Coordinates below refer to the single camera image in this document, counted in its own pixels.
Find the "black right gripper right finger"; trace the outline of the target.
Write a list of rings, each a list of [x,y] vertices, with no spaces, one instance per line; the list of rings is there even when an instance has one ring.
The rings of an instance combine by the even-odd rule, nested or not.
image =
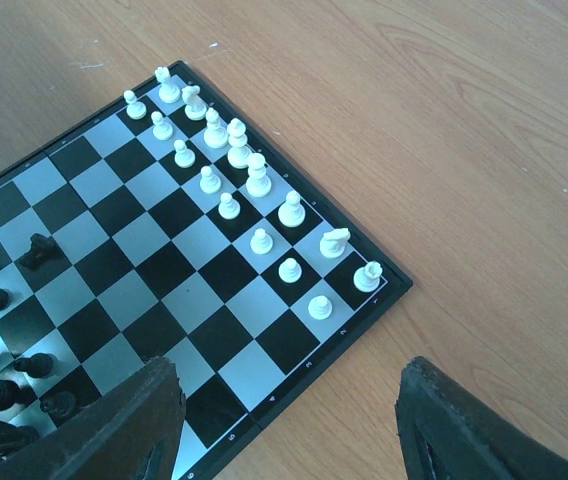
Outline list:
[[[395,404],[409,479],[568,479],[568,460],[524,434],[423,356]]]

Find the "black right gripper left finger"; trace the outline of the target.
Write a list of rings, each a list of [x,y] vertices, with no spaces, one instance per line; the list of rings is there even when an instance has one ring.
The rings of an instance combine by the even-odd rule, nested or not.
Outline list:
[[[54,432],[0,421],[0,479],[169,479],[186,398],[157,357]]]

